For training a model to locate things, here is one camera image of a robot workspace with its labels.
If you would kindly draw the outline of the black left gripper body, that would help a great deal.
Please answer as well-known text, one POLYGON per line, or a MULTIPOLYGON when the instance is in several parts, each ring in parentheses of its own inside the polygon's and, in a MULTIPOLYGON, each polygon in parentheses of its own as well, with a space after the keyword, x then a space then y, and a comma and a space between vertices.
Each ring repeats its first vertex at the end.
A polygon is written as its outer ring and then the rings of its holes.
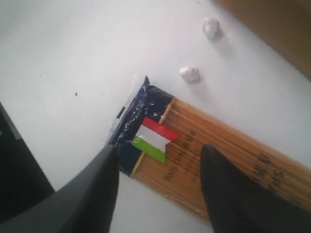
POLYGON ((4 107, 0 107, 0 218, 9 220, 54 189, 4 107))

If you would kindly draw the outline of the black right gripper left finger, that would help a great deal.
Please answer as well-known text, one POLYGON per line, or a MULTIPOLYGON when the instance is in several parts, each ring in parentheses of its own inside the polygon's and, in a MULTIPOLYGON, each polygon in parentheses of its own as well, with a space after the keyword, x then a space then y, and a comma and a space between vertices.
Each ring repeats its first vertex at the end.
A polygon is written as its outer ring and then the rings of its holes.
POLYGON ((117 150, 105 146, 68 184, 18 216, 2 233, 107 233, 119 188, 117 150))

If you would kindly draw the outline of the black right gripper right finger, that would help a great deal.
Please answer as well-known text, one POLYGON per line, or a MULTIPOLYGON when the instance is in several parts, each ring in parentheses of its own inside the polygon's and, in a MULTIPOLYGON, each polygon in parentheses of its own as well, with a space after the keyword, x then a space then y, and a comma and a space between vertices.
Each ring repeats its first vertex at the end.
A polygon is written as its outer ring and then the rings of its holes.
POLYGON ((214 146, 200 152, 201 190, 216 233, 309 233, 311 214, 261 187, 214 146))

